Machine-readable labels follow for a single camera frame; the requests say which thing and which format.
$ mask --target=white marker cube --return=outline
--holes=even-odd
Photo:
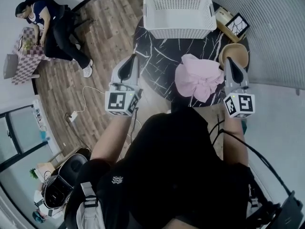
[[[224,99],[224,105],[231,118],[247,118],[255,113],[255,96],[230,93]]]
[[[139,99],[135,91],[106,91],[105,109],[112,115],[132,116]]]

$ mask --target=black window frame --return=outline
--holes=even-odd
[[[17,109],[14,109],[14,110],[11,110],[11,111],[7,111],[7,112],[4,112],[4,113],[0,114],[0,118],[5,118],[5,120],[6,120],[8,129],[9,129],[9,132],[10,132],[10,137],[11,137],[11,139],[12,139],[14,145],[15,145],[16,151],[17,151],[16,155],[14,155],[13,157],[9,158],[8,160],[5,160],[3,163],[0,164],[0,172],[2,172],[3,170],[9,168],[10,166],[15,164],[19,160],[21,160],[24,157],[26,157],[27,155],[35,152],[39,148],[41,148],[41,147],[43,147],[43,146],[48,144],[47,141],[44,141],[44,142],[41,142],[40,144],[38,144],[37,146],[32,147],[30,150],[28,150],[26,152],[22,152],[22,150],[21,150],[21,148],[19,146],[18,140],[16,138],[16,135],[14,133],[13,126],[11,124],[10,113],[18,111],[20,109],[28,108],[28,107],[33,108],[34,106],[33,105],[27,105],[27,106],[24,106],[24,107],[21,107],[21,108],[17,108]]]

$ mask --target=gray corrugated wall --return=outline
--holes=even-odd
[[[251,82],[305,89],[305,0],[213,1],[251,26]]]

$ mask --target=basket handle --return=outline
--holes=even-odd
[[[148,17],[148,15],[147,15],[147,5],[146,5],[146,3],[143,3],[143,16]]]
[[[210,12],[211,12],[211,17],[213,17],[215,15],[213,3],[210,4]]]

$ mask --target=woman's arm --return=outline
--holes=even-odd
[[[48,8],[44,7],[43,10],[41,10],[39,16],[42,17],[42,19],[44,21],[43,34],[41,37],[41,45],[44,46],[44,42],[45,42],[46,35],[47,35],[48,29],[50,26],[50,21],[51,21],[51,16],[50,16]]]
[[[39,26],[36,24],[33,24],[34,26],[34,32],[35,32],[35,45],[38,45],[39,43],[39,34],[40,34],[40,30],[39,30]]]
[[[91,159],[102,159],[110,165],[114,164],[124,146],[131,120],[131,117],[115,116],[96,143]]]
[[[224,112],[224,129],[244,141],[241,120],[230,118],[227,110]],[[230,165],[241,163],[248,166],[247,147],[226,133],[224,133],[224,162]]]

